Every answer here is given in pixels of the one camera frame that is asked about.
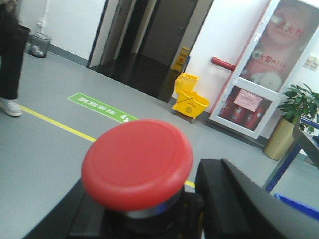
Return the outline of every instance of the emergency stop button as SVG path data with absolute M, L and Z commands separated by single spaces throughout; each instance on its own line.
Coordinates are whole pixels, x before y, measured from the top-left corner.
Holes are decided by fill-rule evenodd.
M 110 129 L 93 143 L 82 165 L 82 182 L 107 209 L 143 210 L 180 191 L 192 161 L 190 143 L 177 127 L 139 119 Z

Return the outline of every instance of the fire hydrant cabinet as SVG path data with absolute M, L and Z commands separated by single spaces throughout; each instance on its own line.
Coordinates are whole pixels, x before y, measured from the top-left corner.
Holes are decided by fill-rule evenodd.
M 210 120 L 257 138 L 319 39 L 319 9 L 301 0 L 270 0 Z

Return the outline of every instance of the dark floor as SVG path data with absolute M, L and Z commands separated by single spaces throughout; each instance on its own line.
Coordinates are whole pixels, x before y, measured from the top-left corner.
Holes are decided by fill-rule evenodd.
M 179 75 L 169 66 L 138 54 L 91 69 L 164 102 L 169 102 Z

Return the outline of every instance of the person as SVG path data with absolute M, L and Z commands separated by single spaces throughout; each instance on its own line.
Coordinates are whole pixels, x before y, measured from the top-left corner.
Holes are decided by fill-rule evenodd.
M 29 30 L 19 26 L 15 4 L 16 0 L 0 0 L 0 107 L 8 115 L 17 117 L 21 115 L 16 99 Z

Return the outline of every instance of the red pipe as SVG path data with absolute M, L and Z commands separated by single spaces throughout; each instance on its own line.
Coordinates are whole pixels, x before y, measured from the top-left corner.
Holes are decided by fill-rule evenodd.
M 210 59 L 210 62 L 217 65 L 217 66 L 221 66 L 223 68 L 226 68 L 227 70 L 230 70 L 230 71 L 234 71 L 236 68 L 235 65 L 229 64 L 225 61 L 222 61 L 222 60 L 218 59 L 216 56 L 212 57 Z

